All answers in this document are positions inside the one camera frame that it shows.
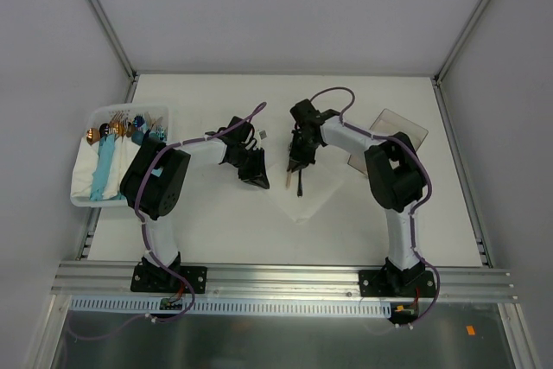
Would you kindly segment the wooden handled spoon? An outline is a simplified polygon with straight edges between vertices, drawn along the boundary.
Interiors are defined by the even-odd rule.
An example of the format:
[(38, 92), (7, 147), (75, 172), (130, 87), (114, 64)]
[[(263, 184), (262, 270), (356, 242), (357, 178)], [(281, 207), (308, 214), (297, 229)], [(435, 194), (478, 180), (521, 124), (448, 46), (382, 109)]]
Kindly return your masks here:
[(286, 178), (285, 178), (285, 188), (289, 189), (291, 185), (293, 172), (291, 169), (286, 170)]

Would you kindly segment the white paper napkin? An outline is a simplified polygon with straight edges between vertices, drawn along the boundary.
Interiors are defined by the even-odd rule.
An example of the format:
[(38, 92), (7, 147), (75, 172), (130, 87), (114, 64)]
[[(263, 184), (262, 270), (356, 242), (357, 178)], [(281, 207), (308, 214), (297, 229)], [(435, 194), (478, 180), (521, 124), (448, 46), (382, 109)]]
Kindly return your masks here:
[(303, 197), (296, 196), (297, 172), (289, 189), (285, 188), (286, 167), (275, 163), (267, 171), (270, 189), (267, 195), (295, 223), (309, 220), (340, 187), (342, 180), (324, 165), (311, 165), (302, 170)]

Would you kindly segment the clear plastic utensil box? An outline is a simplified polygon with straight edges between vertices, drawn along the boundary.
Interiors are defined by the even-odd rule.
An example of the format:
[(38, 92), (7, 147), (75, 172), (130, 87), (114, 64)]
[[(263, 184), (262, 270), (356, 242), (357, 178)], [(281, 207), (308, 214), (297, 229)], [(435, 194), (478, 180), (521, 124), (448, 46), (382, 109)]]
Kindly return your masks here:
[(358, 170), (364, 177), (368, 176), (364, 152), (371, 145), (383, 143), (383, 140), (376, 140), (375, 137), (407, 136), (412, 151), (416, 154), (424, 142), (429, 131), (409, 119), (389, 109), (383, 109), (372, 122), (372, 125), (359, 126), (354, 124), (353, 129), (343, 124), (344, 132), (348, 136), (348, 146), (353, 149), (347, 164)]

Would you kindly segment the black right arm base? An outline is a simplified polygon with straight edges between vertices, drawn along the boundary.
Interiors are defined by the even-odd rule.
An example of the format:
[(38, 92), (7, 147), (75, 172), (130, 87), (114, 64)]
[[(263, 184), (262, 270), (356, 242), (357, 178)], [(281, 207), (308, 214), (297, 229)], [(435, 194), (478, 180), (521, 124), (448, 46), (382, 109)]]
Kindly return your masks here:
[(436, 294), (434, 274), (424, 270), (407, 279), (381, 268), (379, 270), (360, 270), (358, 272), (359, 292), (362, 297), (411, 298), (419, 296), (430, 299)]

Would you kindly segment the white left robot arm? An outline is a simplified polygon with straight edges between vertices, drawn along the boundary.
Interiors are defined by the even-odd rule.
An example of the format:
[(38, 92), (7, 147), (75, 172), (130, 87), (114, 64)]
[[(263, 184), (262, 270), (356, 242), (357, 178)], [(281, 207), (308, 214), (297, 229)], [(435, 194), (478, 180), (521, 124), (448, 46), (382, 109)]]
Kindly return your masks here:
[(207, 165), (232, 165), (238, 178), (261, 189), (270, 187), (264, 150), (257, 146), (250, 121), (233, 117), (227, 127), (203, 138), (167, 145), (150, 134), (142, 141), (120, 184), (120, 193), (141, 224), (145, 254), (135, 267), (135, 292), (169, 292), (191, 279), (181, 270), (169, 214), (177, 205), (188, 171)]

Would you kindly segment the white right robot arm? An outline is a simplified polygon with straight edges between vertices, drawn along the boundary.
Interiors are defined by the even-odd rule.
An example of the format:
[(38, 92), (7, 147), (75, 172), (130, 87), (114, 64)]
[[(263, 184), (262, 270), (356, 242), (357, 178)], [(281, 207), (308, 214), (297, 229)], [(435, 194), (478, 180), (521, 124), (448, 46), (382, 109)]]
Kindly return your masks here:
[(426, 265), (416, 248), (416, 210), (427, 201), (429, 176), (403, 132), (381, 136), (346, 123), (336, 110), (318, 111), (304, 99), (290, 109), (295, 120), (287, 172), (315, 164), (318, 148), (334, 146), (365, 160), (374, 200), (385, 210), (389, 249), (385, 264), (369, 281), (387, 296), (412, 296)]

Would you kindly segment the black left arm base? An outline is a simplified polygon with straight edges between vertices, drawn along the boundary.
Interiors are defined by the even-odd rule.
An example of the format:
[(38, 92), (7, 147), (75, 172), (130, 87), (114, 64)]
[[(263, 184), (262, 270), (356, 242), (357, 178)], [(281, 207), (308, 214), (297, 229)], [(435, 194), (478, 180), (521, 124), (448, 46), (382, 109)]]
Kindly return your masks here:
[(183, 266), (177, 264), (170, 269), (180, 278), (173, 276), (164, 269), (147, 262), (138, 264), (133, 270), (130, 282), (130, 291), (138, 293), (174, 294), (184, 287), (186, 294), (190, 293), (189, 287), (181, 280), (186, 279), (195, 294), (206, 292), (208, 268), (203, 266)]

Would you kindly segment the light blue rolled napkin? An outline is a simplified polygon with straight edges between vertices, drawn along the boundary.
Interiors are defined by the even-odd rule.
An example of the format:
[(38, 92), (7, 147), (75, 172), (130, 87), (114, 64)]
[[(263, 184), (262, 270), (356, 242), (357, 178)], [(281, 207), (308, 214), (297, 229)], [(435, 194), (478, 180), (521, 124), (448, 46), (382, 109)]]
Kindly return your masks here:
[(115, 135), (110, 134), (100, 139), (99, 160), (97, 168), (92, 175), (90, 200), (103, 200), (103, 194), (107, 185), (111, 161), (115, 151)]

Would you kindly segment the white rolled napkin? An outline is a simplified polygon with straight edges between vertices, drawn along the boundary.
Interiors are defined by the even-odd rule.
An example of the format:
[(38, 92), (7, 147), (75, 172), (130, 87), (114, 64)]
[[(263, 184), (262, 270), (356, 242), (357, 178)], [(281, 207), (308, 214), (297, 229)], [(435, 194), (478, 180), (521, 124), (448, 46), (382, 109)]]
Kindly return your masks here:
[(85, 137), (79, 143), (77, 158), (73, 167), (71, 197), (89, 198), (92, 191), (93, 174), (99, 162), (99, 142), (89, 144)]

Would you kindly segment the copper fork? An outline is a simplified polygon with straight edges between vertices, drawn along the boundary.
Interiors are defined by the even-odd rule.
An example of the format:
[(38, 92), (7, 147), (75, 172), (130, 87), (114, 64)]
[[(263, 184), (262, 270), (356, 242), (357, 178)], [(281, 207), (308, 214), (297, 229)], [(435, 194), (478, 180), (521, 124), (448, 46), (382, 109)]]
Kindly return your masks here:
[(111, 134), (118, 137), (123, 137), (126, 133), (126, 122), (124, 121), (124, 113), (122, 111), (117, 111), (111, 119), (109, 126)]

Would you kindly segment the white plastic basket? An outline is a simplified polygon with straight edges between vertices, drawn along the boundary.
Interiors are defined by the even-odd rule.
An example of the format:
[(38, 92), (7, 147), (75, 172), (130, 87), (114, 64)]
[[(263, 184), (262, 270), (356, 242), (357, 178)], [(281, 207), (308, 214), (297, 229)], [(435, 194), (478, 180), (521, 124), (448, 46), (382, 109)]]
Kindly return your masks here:
[(115, 151), (111, 161), (109, 179), (103, 194), (104, 199), (92, 201), (86, 197), (71, 197), (70, 201), (76, 207), (122, 207), (126, 199), (119, 192), (124, 173), (138, 152), (142, 134), (149, 133), (163, 142), (171, 138), (171, 112), (163, 104), (119, 104), (100, 107), (90, 115), (86, 132), (97, 128), (101, 138), (110, 135), (109, 123), (117, 111), (124, 113), (126, 133), (123, 137), (115, 135)]

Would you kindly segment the copper spoon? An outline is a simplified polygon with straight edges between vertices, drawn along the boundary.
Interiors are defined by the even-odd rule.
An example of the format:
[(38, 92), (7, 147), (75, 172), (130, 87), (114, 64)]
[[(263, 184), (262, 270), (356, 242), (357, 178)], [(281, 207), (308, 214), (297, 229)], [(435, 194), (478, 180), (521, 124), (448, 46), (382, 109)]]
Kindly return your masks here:
[(86, 141), (89, 145), (94, 145), (101, 139), (100, 132), (97, 128), (90, 128), (86, 132)]

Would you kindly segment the aluminium frame rail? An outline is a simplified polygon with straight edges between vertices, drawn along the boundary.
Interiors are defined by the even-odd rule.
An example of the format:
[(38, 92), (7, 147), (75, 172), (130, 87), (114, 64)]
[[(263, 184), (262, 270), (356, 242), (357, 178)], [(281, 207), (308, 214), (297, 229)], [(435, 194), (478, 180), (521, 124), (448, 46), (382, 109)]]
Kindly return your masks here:
[[(130, 296), (134, 262), (63, 261), (55, 295)], [(357, 266), (209, 264), (205, 298), (338, 301), (361, 298)], [(441, 302), (517, 303), (508, 270), (445, 267), (439, 270)]]

